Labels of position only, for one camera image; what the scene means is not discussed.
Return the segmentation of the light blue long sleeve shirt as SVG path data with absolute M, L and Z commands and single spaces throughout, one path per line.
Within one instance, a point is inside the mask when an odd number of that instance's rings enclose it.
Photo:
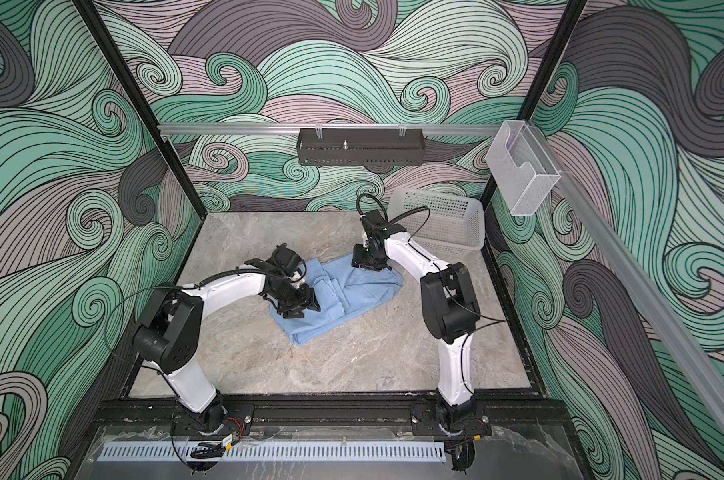
M 285 319 L 270 307 L 271 316 L 293 344 L 305 344 L 392 300 L 400 291 L 404 279 L 397 271 L 355 268 L 351 261 L 351 254 L 325 263 L 308 261 L 305 280 L 316 294 L 319 312 L 305 310 L 303 318 Z

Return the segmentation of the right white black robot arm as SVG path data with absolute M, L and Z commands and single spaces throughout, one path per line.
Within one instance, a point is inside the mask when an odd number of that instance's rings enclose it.
M 419 281 L 423 321 L 438 346 L 436 417 L 445 430 L 458 431 L 477 404 L 470 350 L 480 307 L 470 272 L 430 253 L 379 210 L 362 213 L 360 220 L 364 237 L 354 246 L 352 266 L 382 271 L 394 262 Z

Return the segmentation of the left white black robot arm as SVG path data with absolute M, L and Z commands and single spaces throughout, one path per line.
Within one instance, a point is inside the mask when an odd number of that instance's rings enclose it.
M 318 312 L 316 294 L 305 283 L 307 273 L 299 254 L 280 244 L 267 259 L 250 259 L 193 284 L 153 289 L 138 318 L 133 348 L 161 372 L 194 429 L 215 433 L 227 417 L 219 390 L 197 359 L 203 320 L 249 297 L 266 300 L 288 320 L 302 319 L 307 310 Z

